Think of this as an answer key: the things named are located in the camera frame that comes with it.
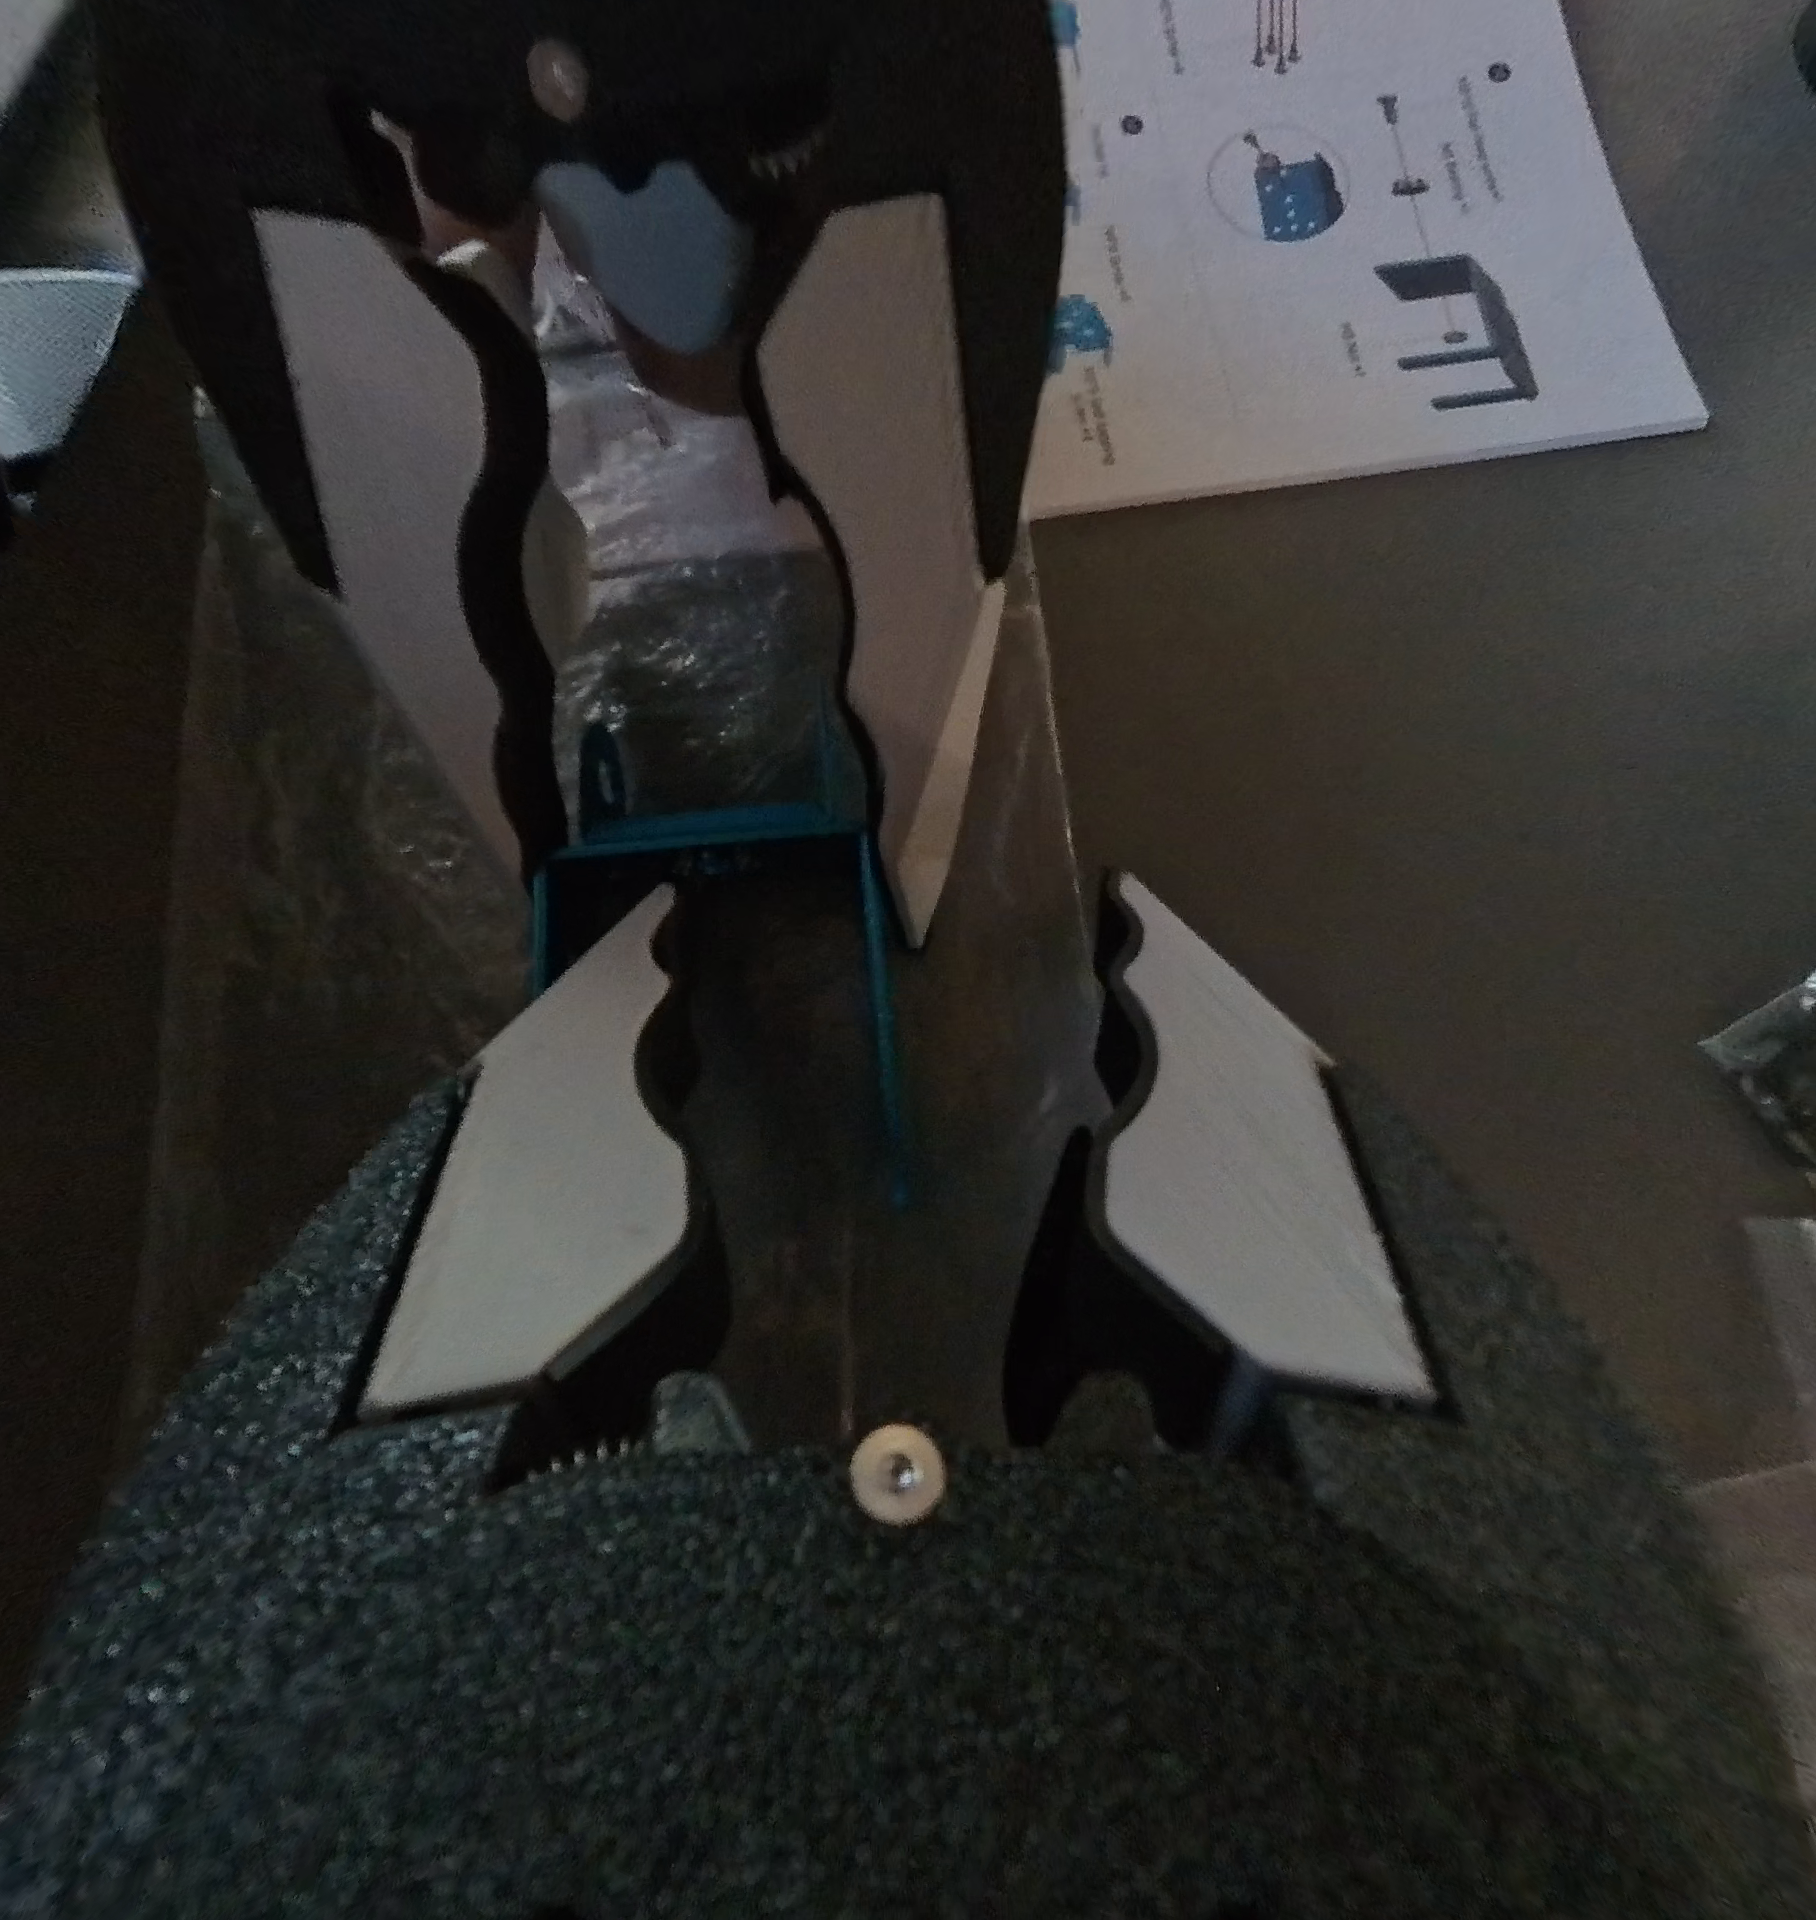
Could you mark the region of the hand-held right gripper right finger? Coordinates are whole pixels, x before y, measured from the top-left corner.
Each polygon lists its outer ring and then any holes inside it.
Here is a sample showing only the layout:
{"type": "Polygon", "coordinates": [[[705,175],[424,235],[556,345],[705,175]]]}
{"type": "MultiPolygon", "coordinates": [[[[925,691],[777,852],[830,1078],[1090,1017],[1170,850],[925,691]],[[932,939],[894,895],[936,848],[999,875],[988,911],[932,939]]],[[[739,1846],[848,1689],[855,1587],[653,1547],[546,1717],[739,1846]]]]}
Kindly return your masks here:
{"type": "Polygon", "coordinates": [[[1440,1415],[1332,1058],[1131,872],[1100,957],[1088,1238],[1161,1442],[1241,1453],[1277,1395],[1440,1415]]]}

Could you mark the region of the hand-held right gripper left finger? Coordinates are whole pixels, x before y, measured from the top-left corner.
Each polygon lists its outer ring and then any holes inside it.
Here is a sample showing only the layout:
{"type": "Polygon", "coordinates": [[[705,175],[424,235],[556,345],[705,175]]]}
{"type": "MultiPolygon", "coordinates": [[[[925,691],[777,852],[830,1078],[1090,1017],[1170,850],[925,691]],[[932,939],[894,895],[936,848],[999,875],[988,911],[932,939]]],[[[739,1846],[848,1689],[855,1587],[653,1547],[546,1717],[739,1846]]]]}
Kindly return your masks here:
{"type": "Polygon", "coordinates": [[[680,903],[644,894],[478,1055],[363,1423],[519,1401],[641,1427],[658,1380],[719,1356],[729,1263],[680,1122],[680,903]]]}

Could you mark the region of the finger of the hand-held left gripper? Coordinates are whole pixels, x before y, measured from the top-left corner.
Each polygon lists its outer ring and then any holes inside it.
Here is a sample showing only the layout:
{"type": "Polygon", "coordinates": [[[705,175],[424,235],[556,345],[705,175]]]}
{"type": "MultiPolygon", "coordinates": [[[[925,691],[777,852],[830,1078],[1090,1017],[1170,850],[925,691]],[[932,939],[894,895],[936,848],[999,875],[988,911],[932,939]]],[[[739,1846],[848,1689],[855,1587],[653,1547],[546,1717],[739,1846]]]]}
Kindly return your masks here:
{"type": "Polygon", "coordinates": [[[777,451],[848,576],[848,708],[872,748],[896,918],[921,949],[959,852],[1007,606],[980,552],[942,200],[834,212],[754,371],[777,451]]]}
{"type": "Polygon", "coordinates": [[[251,228],[318,512],[305,571],[488,850],[532,880],[567,840],[556,682],[591,599],[551,471],[538,232],[431,220],[409,245],[287,212],[251,228]]]}

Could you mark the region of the blue metal bracket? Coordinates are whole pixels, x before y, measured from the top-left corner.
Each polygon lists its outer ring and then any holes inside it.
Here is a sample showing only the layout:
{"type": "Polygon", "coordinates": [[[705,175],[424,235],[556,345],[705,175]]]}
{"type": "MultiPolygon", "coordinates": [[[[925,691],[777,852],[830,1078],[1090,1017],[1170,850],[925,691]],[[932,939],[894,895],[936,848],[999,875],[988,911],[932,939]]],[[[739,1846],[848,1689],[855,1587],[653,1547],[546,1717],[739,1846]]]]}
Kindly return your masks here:
{"type": "Polygon", "coordinates": [[[892,965],[896,915],[870,825],[868,774],[841,699],[825,680],[812,697],[805,768],[807,786],[797,800],[642,808],[631,797],[622,732],[601,722],[589,725],[577,753],[579,831],[532,883],[528,992],[539,997],[662,883],[689,892],[713,879],[848,870],[862,908],[888,1194],[903,1212],[915,1187],[892,965]]]}

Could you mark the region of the grey desk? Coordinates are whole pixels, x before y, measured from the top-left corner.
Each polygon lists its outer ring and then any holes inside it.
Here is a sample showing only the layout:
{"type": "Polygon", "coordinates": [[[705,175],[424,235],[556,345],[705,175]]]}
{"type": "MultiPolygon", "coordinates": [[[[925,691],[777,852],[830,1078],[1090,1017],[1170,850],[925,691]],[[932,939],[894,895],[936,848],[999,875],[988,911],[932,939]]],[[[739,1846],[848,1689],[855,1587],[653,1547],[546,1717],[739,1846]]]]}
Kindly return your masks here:
{"type": "MultiPolygon", "coordinates": [[[[1816,960],[1802,12],[1568,8],[1710,430],[1040,536],[1088,858],[1380,1078],[1696,1478],[1790,1447],[1736,1218],[1797,1182],[1693,1044],[1816,960]]],[[[0,1748],[133,1418],[200,543],[139,318],[0,584],[0,1748]]]]}

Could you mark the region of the person's left hand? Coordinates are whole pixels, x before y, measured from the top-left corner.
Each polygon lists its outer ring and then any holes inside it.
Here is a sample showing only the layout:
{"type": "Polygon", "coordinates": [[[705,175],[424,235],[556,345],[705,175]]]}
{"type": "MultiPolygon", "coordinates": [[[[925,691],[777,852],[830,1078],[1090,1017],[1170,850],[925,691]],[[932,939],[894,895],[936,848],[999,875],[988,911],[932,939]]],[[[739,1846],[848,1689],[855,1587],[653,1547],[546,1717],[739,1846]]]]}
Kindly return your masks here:
{"type": "Polygon", "coordinates": [[[680,352],[658,344],[619,313],[611,313],[611,324],[638,385],[654,397],[716,418],[746,418],[760,409],[751,344],[740,329],[710,348],[680,352]]]}

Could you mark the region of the clear plastic bag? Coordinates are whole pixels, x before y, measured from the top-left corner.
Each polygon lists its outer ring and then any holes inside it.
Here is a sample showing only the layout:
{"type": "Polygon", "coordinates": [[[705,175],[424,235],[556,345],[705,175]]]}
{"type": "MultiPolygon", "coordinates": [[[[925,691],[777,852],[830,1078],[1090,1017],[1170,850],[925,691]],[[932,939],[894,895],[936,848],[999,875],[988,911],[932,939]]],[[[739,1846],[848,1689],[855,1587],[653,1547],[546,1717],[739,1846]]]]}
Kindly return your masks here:
{"type": "MultiPolygon", "coordinates": [[[[644,810],[799,802],[839,593],[796,533],[751,543],[739,423],[675,417],[576,311],[544,311],[556,467],[598,559],[559,662],[556,768],[615,736],[644,810]]],[[[169,848],[148,1218],[118,1449],[133,1451],[355,1162],[525,994],[525,895],[482,848],[290,562],[211,409],[169,848]]],[[[685,1119],[729,1256],[719,1358],[757,1442],[903,1418],[1003,1447],[1007,1343],[1065,1142],[1103,1107],[1085,877],[1040,591],[1017,562],[963,832],[929,941],[894,949],[907,1202],[838,850],[716,877],[679,925],[702,1076],[685,1119]]]]}

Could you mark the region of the white mesh object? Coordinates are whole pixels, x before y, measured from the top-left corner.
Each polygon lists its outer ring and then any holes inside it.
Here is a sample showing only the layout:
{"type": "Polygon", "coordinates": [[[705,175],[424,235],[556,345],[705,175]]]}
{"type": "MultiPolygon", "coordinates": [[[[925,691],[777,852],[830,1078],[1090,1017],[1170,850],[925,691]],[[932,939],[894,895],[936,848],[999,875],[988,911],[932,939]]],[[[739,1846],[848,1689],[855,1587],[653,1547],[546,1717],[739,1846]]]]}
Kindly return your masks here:
{"type": "Polygon", "coordinates": [[[141,278],[0,271],[0,461],[53,454],[118,341],[141,278]]]}

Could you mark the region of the white instruction manual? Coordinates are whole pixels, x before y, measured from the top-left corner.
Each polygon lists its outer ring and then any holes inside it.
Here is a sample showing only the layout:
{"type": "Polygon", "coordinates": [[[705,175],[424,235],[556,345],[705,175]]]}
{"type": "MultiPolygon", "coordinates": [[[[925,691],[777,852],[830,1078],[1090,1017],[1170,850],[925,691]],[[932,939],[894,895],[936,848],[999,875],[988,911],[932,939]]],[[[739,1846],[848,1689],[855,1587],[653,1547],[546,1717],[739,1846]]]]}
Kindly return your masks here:
{"type": "Polygon", "coordinates": [[[1554,2],[1046,4],[1032,522],[1701,431],[1554,2]]]}

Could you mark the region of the clear packet with blue part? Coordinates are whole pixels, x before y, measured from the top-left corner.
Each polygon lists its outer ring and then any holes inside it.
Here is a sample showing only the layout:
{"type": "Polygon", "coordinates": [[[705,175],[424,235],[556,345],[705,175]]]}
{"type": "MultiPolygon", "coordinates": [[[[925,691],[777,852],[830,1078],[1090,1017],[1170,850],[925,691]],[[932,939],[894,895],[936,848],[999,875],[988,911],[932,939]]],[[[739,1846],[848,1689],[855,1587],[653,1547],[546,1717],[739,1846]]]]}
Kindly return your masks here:
{"type": "Polygon", "coordinates": [[[1816,968],[1696,1051],[1785,1158],[1816,1173],[1816,968]]]}

